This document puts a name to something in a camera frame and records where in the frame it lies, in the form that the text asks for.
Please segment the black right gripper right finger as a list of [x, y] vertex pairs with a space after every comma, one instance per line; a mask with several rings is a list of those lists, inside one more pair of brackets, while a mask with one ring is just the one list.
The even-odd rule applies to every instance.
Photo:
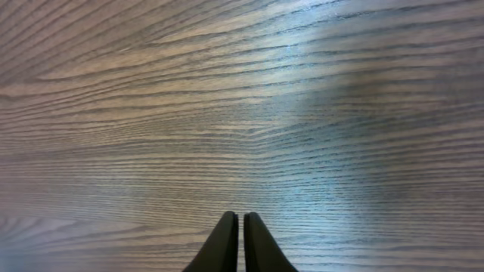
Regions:
[[244, 255], [246, 272], [297, 272], [255, 212], [244, 215]]

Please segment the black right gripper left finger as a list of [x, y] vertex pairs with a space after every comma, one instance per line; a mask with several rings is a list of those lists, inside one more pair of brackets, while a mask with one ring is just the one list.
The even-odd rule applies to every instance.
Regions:
[[183, 272], [236, 272], [238, 234], [237, 214], [225, 212]]

